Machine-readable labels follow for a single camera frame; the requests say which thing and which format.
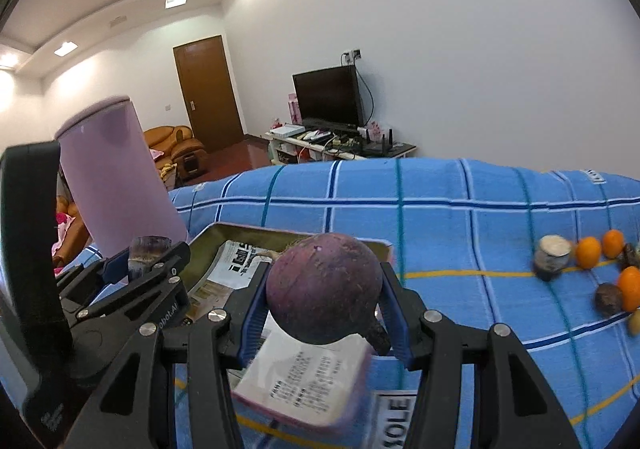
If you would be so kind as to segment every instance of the blue checkered bedsheet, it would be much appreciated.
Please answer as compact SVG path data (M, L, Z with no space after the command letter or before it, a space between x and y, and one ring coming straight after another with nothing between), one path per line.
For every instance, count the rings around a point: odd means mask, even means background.
M556 234L576 241L600 238L613 227L626 241L638 241L640 182L602 176L604 183L595 183L581 171L541 174L464 159L316 162L245 172L180 188L170 197L192 237L214 222L264 222L275 229L390 242L396 272L429 308L473 327L509 324L555 390L582 445L588 447L587 433L592 446L602 448L640 397L640 337L627 334L625 314L604 320L592 305L596 286L614 282L618 268L602 260L589 272L568 270L552 283L586 377L586 419L562 314L550 288L530 273L531 233L535 240ZM87 250L79 261L96 255ZM398 364L375 357L369 389L417 389L418 374L400 376ZM470 439L472 379L472 368L465 368L459 448ZM247 447L359 447L368 400L349 434L338 439L320 439L237 407ZM182 400L178 418L186 422L185 416ZM190 446L186 425L178 438L181 447Z

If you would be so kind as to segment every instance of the tv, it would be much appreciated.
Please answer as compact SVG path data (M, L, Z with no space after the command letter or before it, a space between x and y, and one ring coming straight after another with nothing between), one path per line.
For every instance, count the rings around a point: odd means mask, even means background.
M302 123L364 125L356 67L336 66L293 76Z

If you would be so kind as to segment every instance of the leather sofa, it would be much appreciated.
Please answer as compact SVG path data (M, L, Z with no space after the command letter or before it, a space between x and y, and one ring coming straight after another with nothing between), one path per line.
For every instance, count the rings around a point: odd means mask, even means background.
M199 176L206 172L207 152L202 142L193 137L191 128L185 125L162 125L145 131L146 145L164 153L156 159L156 169L165 164L177 164L181 180Z

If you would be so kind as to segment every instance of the red floor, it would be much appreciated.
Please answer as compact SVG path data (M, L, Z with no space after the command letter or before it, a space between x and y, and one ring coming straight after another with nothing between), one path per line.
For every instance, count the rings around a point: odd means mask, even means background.
M185 185L222 180L227 176L266 165L271 165L267 155L267 145L258 140L244 140L210 154L207 159L207 172L197 178L192 178Z

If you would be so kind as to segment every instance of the yellow line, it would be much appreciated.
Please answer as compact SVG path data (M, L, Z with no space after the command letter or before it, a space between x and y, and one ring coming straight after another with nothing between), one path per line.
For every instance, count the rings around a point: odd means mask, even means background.
M244 425L245 427L248 427L249 429L253 429L254 431L259 431L261 433L269 434L276 438L280 438L285 442L290 442L293 444L300 445L301 447L313 447L315 449L349 449L343 445L325 444L322 442L306 440L304 438L300 438L299 436L295 436L289 433L283 433L282 431L278 431L277 429L261 424L260 422L250 420L247 417L244 417L241 415L236 415L236 418L238 419L238 424L240 425Z
M604 399L602 402L597 403L596 405L590 407L587 410L587 416L593 416L597 412L603 410L608 405L611 405L612 403L614 403L617 399L619 399L620 397L622 397L622 395L624 395L627 391L629 391L629 389L631 389L631 386L633 386L638 381L640 381L640 375L636 375L631 381L628 382L628 384L622 387L622 389L620 389L619 391L615 392L608 399ZM583 420L584 420L584 413L581 413L580 415L574 416L571 419L571 425L579 424Z
M615 259L607 259L596 265L597 267L606 267L615 263ZM577 272L582 270L580 267L568 267L563 272ZM422 277L440 277L443 275L485 275L488 277L533 277L533 272L494 272L492 270L431 270L429 272L409 272L405 274L405 279L419 279Z

